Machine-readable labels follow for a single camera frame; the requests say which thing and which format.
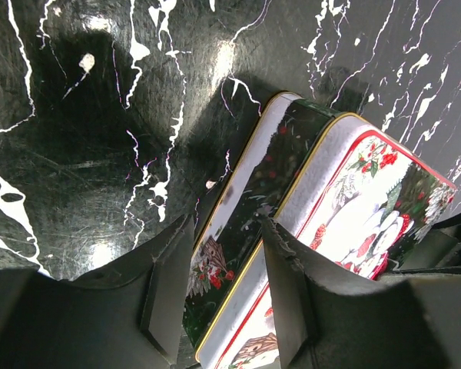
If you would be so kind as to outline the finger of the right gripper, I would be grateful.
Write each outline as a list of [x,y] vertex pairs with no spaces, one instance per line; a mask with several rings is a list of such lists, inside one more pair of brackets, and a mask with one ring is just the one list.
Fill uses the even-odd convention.
[[461,213],[436,223],[421,241],[399,241],[391,255],[391,271],[458,270],[461,268]]

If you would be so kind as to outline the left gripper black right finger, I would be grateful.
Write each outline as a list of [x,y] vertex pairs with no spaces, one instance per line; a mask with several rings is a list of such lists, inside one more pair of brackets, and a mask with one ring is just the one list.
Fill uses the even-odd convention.
[[461,267],[363,278],[261,222],[283,368],[461,368]]

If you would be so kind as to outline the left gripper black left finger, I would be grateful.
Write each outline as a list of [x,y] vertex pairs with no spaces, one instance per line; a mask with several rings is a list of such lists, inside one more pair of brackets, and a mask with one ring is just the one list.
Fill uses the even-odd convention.
[[0,368],[169,368],[193,243],[186,214],[73,281],[0,270]]

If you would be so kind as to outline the gold tin lid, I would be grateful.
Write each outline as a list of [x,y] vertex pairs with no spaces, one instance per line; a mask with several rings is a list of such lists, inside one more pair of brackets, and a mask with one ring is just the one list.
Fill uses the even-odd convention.
[[[301,243],[339,266],[373,279],[385,268],[396,243],[425,236],[455,190],[370,123],[341,114],[320,135],[284,206],[265,217],[276,219]],[[204,368],[258,368],[277,359],[260,234],[195,348]]]

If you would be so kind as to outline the gold cookie tin box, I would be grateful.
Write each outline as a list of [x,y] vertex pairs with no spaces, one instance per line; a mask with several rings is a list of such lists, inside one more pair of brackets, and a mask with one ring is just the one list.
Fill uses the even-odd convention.
[[284,206],[320,135],[338,114],[285,92],[261,113],[210,215],[197,228],[183,316],[194,347],[256,247],[260,218]]

